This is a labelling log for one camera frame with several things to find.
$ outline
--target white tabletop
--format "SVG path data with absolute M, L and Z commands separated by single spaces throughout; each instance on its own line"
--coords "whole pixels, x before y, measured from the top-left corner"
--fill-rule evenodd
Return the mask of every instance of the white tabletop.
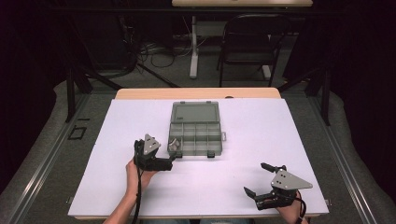
M 112 101 L 69 216 L 110 215 L 125 191 L 125 165 L 134 155 L 134 140 L 148 133 L 163 144 L 157 157 L 169 157 L 165 146 L 172 103 L 177 101 Z M 143 194 L 140 218 L 277 216 L 275 209 L 259 211 L 244 192 L 244 187 L 258 194 L 271 191 L 275 174 L 263 170 L 262 162 L 286 165 L 289 172 L 313 184 L 312 189 L 301 190 L 308 216 L 329 212 L 285 100 L 216 102 L 221 129 L 227 134 L 222 155 L 185 156 L 173 162 L 172 171 L 156 174 Z

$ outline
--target clear plastic organizer box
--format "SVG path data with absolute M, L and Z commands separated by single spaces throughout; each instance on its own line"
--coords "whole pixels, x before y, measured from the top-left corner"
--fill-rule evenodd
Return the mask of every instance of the clear plastic organizer box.
M 221 132 L 218 102 L 175 102 L 169 128 L 170 156 L 221 155 L 225 133 Z

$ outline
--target forearm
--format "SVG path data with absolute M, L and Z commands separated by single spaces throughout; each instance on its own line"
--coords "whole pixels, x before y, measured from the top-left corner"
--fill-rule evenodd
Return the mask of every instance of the forearm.
M 126 223 L 129 215 L 131 215 L 134 205 L 136 204 L 135 194 L 125 194 L 119 205 L 111 213 L 111 215 L 106 219 L 104 223 Z
M 308 224 L 308 221 L 304 218 L 301 224 Z

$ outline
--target wire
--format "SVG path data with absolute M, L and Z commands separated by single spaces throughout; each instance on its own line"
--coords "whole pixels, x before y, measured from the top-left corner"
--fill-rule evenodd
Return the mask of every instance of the wire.
M 189 25 L 188 25 L 187 22 L 186 22 L 186 18 L 183 17 L 183 21 L 184 21 L 184 24 L 186 25 L 187 31 L 189 32 L 189 34 L 191 34 Z
M 152 74 L 152 75 L 154 75 L 155 77 L 157 77 L 158 79 L 162 80 L 163 82 L 165 82 L 166 84 L 168 84 L 170 87 L 179 88 L 178 85 L 176 85 L 175 83 L 169 81 L 169 80 L 166 79 L 165 77 L 163 77 L 163 76 L 161 76 L 161 75 L 159 75 L 159 74 L 157 74 L 157 73 L 151 71 L 151 70 L 148 69 L 145 65 L 143 65 L 143 64 L 141 64 L 141 63 L 138 63 L 137 66 L 139 66 L 139 67 L 143 68 L 144 70 L 148 71 L 150 74 Z
M 136 149 L 134 150 L 134 159 L 135 159 L 135 166 L 137 170 L 137 195 L 136 195 L 136 207 L 134 209 L 134 219 L 132 220 L 132 224 L 135 224 L 137 221 L 137 217 L 139 216 L 139 210 L 140 210 L 140 203 L 142 200 L 142 176 L 139 172 L 140 168 L 138 166 L 138 155 L 136 153 Z
M 171 56 L 172 61 L 171 61 L 169 64 L 166 64 L 166 65 L 156 65 L 156 64 L 154 63 L 154 60 L 153 60 L 153 59 L 154 59 L 154 55 L 155 55 L 155 54 L 151 55 L 150 63 L 151 63 L 154 67 L 157 67 L 157 68 L 165 68 L 165 67 L 171 66 L 171 65 L 175 62 L 175 58 L 176 58 L 175 54 L 174 54 L 173 52 L 170 52 L 170 53 L 169 53 L 169 56 Z
M 296 197 L 296 198 L 291 198 L 291 197 L 289 197 L 289 196 L 282 195 L 282 194 L 277 194 L 277 196 L 278 196 L 278 197 L 282 197 L 282 198 L 286 198 L 286 199 L 295 200 L 295 201 L 298 201 L 298 202 L 301 203 L 301 206 L 300 206 L 300 216 L 298 217 L 298 219 L 297 219 L 297 221 L 296 221 L 296 224 L 300 224 L 300 223 L 303 221 L 303 218 L 304 218 L 304 216 L 305 216 L 305 212 L 306 212 L 306 203 L 304 202 L 304 200 L 303 200 L 303 195 L 300 193 L 300 191 L 297 190 L 297 191 L 296 191 L 296 195 L 297 195 L 297 192 L 300 194 L 300 197 L 301 197 L 301 198 L 297 198 L 297 197 Z

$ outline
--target dark background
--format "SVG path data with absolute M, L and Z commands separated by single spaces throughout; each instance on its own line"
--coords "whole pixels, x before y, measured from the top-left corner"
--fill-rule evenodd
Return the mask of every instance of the dark background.
M 61 5 L 79 1 L 62 1 Z M 103 6 L 118 2 L 100 1 Z M 131 1 L 170 7 L 171 1 Z M 307 19 L 284 77 L 296 78 L 332 59 L 332 91 L 345 103 L 354 146 L 379 186 L 396 201 L 394 170 L 396 136 L 396 4 L 393 1 L 315 0 L 313 7 L 338 9 L 344 17 L 331 20 Z M 65 80 L 69 61 L 50 31 L 55 22 L 68 40 L 70 54 L 94 69 L 125 69 L 133 66 L 131 46 L 116 17 L 87 21 L 48 21 L 35 1 L 0 2 L 0 192 L 18 170 L 41 132 L 55 104 L 53 88 Z M 140 35 L 172 46 L 177 30 L 169 16 L 139 17 Z M 338 41 L 344 43 L 339 48 Z M 111 53 L 104 54 L 101 46 Z

